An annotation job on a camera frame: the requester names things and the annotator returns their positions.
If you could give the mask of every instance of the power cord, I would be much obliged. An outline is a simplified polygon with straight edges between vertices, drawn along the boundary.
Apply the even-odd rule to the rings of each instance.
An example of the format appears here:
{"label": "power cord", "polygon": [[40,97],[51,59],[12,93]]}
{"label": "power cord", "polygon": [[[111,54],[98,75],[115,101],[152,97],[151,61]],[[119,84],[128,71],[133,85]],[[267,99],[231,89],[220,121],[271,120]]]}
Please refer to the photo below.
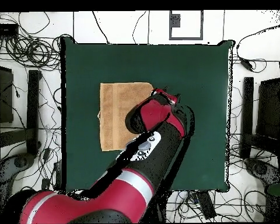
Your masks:
{"label": "power cord", "polygon": [[100,29],[101,33],[103,34],[103,36],[104,36],[104,37],[105,37],[105,39],[106,39],[107,44],[109,44],[110,42],[108,41],[107,36],[104,34],[104,32],[102,31],[102,29],[100,28],[99,23],[97,22],[95,12],[94,12],[94,11],[92,11],[92,14],[93,14],[93,16],[94,16],[94,19],[95,19],[95,21],[96,21],[96,24],[97,24],[98,28]]}
{"label": "power cord", "polygon": [[[246,69],[248,69],[249,71],[254,72],[254,73],[260,73],[260,72],[262,72],[262,71],[264,71],[264,70],[266,69],[266,67],[267,67],[267,62],[266,62],[266,60],[263,59],[263,58],[258,58],[258,59],[255,59],[255,60],[254,60],[254,59],[248,59],[248,60],[247,60],[247,59],[245,59],[245,58],[242,58],[242,57],[239,55],[240,43],[241,43],[244,39],[246,39],[246,38],[248,38],[248,37],[254,36],[254,35],[256,35],[256,34],[264,33],[264,32],[266,32],[266,31],[268,31],[268,30],[274,30],[274,29],[277,29],[277,28],[280,28],[280,24],[279,24],[279,25],[276,25],[276,26],[273,26],[273,27],[268,27],[268,28],[262,29],[262,30],[260,30],[260,31],[258,31],[258,32],[256,32],[256,33],[253,33],[253,34],[249,34],[248,36],[243,37],[243,38],[239,41],[239,43],[238,43],[237,46],[236,46],[236,56],[240,59],[240,63],[241,63]],[[254,70],[256,69],[256,61],[259,61],[259,60],[262,60],[262,61],[265,62],[265,67],[264,67],[264,69],[262,69],[261,71],[254,71]]]}
{"label": "power cord", "polygon": [[133,37],[133,41],[134,41],[135,44],[136,44],[136,41],[135,41],[135,39],[134,39],[134,33],[135,33],[135,30],[136,30],[136,27],[137,27],[137,25],[138,25],[139,20],[141,19],[141,17],[143,17],[143,15],[145,15],[146,12],[147,12],[147,10],[138,18],[138,20],[137,20],[137,22],[136,22],[136,25],[135,25],[135,27],[134,27],[134,31],[133,31],[132,37]]}

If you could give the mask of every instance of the tangled wires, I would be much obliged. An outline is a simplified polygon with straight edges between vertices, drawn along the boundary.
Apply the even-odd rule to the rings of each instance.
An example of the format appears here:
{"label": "tangled wires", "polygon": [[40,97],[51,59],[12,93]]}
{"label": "tangled wires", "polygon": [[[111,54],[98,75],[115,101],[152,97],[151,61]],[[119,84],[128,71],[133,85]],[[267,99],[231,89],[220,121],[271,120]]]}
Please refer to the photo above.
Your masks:
{"label": "tangled wires", "polygon": [[52,44],[40,38],[32,36],[11,37],[6,39],[6,51],[17,63],[26,67],[42,68],[49,67],[54,70],[60,64],[60,38],[71,37],[68,34],[62,34],[53,39]]}
{"label": "tangled wires", "polygon": [[70,37],[73,39],[72,36],[69,34],[62,34],[55,38],[35,37],[33,35],[40,33],[50,24],[50,18],[48,15],[45,13],[48,23],[41,30],[34,33],[29,33],[22,27],[20,15],[21,12],[19,13],[18,21],[9,15],[0,15],[1,20],[19,25],[19,31],[22,32],[19,33],[18,37],[8,37],[4,40],[0,40],[0,49],[1,47],[5,48],[7,54],[12,58],[10,60],[14,60],[25,67],[36,67],[45,71],[59,69],[61,49],[60,39],[61,37]]}

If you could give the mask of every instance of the cloth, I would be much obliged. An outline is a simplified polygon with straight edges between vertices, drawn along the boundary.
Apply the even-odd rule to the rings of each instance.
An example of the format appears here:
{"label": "cloth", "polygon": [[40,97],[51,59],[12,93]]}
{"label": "cloth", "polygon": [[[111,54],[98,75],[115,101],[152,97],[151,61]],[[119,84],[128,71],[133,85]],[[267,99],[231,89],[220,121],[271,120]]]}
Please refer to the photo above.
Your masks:
{"label": "cloth", "polygon": [[100,145],[102,151],[123,150],[136,137],[127,130],[125,116],[153,90],[148,82],[100,84]]}

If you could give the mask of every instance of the white floor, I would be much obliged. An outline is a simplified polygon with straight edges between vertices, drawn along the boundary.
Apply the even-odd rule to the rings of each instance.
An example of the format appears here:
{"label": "white floor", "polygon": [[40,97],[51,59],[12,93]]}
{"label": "white floor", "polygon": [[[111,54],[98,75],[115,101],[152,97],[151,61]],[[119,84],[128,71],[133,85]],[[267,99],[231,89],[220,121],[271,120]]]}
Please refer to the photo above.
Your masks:
{"label": "white floor", "polygon": [[[46,12],[50,18],[49,25],[41,32],[34,34],[33,36],[45,37],[45,41],[52,43],[51,38],[55,38],[62,34],[70,34],[74,37],[78,43],[105,43],[106,39],[102,35],[101,31],[97,27],[92,12]],[[264,28],[275,26],[280,24],[280,12],[272,12],[268,10],[206,10],[204,11],[204,39],[199,41],[169,41],[169,11],[128,11],[128,12],[95,12],[97,20],[101,29],[104,31],[111,43],[132,44],[133,30],[138,18],[143,15],[139,20],[138,25],[134,31],[134,40],[136,43],[142,44],[218,44],[222,40],[234,40],[236,45],[245,36],[256,33]],[[9,20],[14,18],[16,22],[19,22],[19,13],[2,13],[1,23],[10,23]],[[35,33],[41,30],[48,23],[48,19],[44,12],[29,12],[21,13],[20,24],[28,33]],[[15,61],[8,61],[10,56],[6,53],[4,44],[0,53],[0,65],[13,70],[14,85],[20,89],[18,92],[20,97],[16,97],[14,94],[13,107],[17,110],[21,116],[24,125],[26,125],[26,111],[27,111],[27,73],[25,67],[16,63]],[[280,70],[278,61],[280,61],[280,29],[272,29],[265,33],[256,34],[254,36],[244,39],[240,43],[239,55],[243,58],[250,60],[265,59],[267,61],[267,67],[261,73],[252,73],[246,70],[242,65],[235,63],[233,66],[233,91],[232,91],[232,108],[241,105],[242,97],[242,83],[244,77],[254,77],[254,99],[258,99],[258,87],[261,81],[280,77]],[[256,71],[261,71],[264,68],[264,62],[256,61]],[[55,149],[54,157],[46,164],[45,170],[47,176],[50,177],[53,169],[53,163],[61,160],[61,114],[57,109],[52,93],[60,87],[61,79],[60,73],[57,69],[53,71],[42,70],[44,79],[40,82],[40,130],[39,140],[43,144],[40,151],[44,147]],[[56,100],[61,101],[60,90],[56,94]],[[239,115],[236,120],[232,119],[231,133],[240,133],[240,110],[241,107],[237,107],[232,111],[233,114]],[[257,120],[256,110],[257,101],[254,102],[254,122]],[[14,111],[14,121],[11,124],[1,124],[0,132],[11,131],[17,128],[23,128],[17,113]],[[16,145],[4,147],[0,150],[0,158],[4,157],[11,148]],[[22,144],[13,149],[9,155],[24,152],[26,148],[25,144]],[[253,150],[251,155],[255,155],[258,151]],[[276,161],[272,159],[270,161],[276,165]],[[217,213],[221,215],[232,215],[228,218],[222,218],[217,216],[215,220],[217,222],[223,221],[239,221],[246,222],[251,220],[246,215],[243,207],[243,201],[239,200],[240,193],[242,196],[251,190],[263,191],[263,186],[259,180],[251,177],[245,169],[241,169],[244,166],[243,163],[236,163],[237,166],[231,165],[229,169],[229,181],[232,183],[231,189],[227,193],[218,193],[212,191],[210,194],[216,205]],[[17,181],[13,186],[13,193],[19,191],[24,186],[33,186],[35,190],[41,188],[41,179],[45,177],[45,173],[42,172],[42,176],[38,171],[40,164],[38,160],[33,167],[17,175]],[[187,205],[183,205],[180,209],[180,214],[175,213],[176,206],[182,203],[185,197],[185,192],[179,195],[175,192],[169,199],[167,213],[168,222],[209,222],[205,220],[203,216],[191,218],[197,214],[200,216],[201,212],[197,208],[188,210]],[[260,205],[264,210],[265,198],[257,193],[251,193],[247,197],[247,202],[251,205]],[[250,217],[258,222],[263,220],[263,216],[256,210],[252,212],[249,208]]]}

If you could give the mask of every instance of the button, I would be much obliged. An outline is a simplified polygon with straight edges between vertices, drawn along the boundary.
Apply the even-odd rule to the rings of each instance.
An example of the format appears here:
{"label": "button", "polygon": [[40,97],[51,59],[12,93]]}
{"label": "button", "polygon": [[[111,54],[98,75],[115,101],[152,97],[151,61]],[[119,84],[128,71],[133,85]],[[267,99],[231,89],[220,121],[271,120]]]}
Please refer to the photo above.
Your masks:
{"label": "button", "polygon": [[148,141],[146,141],[146,142],[144,142],[144,143],[142,143],[142,144],[140,144],[139,145],[139,147],[138,147],[138,149],[140,150],[140,151],[147,151],[148,149],[150,149],[151,148],[151,143],[150,142],[148,142]]}

